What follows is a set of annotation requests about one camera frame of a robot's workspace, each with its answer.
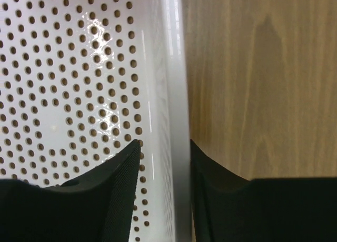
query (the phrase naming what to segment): white plastic edge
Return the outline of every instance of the white plastic edge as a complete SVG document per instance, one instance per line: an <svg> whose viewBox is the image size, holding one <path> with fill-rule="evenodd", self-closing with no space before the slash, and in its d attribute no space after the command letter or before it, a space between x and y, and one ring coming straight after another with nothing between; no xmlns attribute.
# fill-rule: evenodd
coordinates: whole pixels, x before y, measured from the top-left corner
<svg viewBox="0 0 337 242"><path fill-rule="evenodd" d="M192 241L190 200L190 128L187 98L182 0L162 0L167 48L175 233L177 242Z"/></svg>

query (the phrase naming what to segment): textured black rubber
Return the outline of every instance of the textured black rubber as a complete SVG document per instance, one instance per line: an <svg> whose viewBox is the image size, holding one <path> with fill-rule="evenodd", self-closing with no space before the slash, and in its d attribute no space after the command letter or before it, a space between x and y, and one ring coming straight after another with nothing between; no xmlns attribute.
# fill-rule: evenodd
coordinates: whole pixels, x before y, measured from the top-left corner
<svg viewBox="0 0 337 242"><path fill-rule="evenodd" d="M0 241L128 242L140 151L134 140L59 187L0 180Z"/></svg>
<svg viewBox="0 0 337 242"><path fill-rule="evenodd" d="M191 141L197 242L337 241L337 178L245 180Z"/></svg>

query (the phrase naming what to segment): plastic basket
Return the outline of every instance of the plastic basket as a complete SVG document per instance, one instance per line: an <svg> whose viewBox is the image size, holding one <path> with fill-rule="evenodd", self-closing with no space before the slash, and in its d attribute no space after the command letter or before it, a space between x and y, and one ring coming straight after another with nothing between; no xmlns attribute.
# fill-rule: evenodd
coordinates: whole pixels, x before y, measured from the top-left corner
<svg viewBox="0 0 337 242"><path fill-rule="evenodd" d="M130 241L190 241L181 0L1 6L0 178L61 184L137 138Z"/></svg>

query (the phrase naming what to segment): perforated white plastic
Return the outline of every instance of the perforated white plastic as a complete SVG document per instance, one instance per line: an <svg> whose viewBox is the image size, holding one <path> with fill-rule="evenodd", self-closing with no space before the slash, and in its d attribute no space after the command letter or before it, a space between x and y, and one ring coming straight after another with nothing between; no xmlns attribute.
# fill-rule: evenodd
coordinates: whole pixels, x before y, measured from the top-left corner
<svg viewBox="0 0 337 242"><path fill-rule="evenodd" d="M180 35L167 12L180 0L171 2L1 0L0 178L62 184L140 139L130 241L180 241L167 77L170 36ZM186 122L186 97L180 107Z"/></svg>

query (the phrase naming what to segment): wooden surface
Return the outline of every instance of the wooden surface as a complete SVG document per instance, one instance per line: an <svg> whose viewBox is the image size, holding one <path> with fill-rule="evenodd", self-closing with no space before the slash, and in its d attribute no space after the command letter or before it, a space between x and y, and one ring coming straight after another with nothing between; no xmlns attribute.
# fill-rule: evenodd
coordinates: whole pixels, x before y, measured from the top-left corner
<svg viewBox="0 0 337 242"><path fill-rule="evenodd" d="M337 0L183 0L191 138L244 178L337 176Z"/></svg>

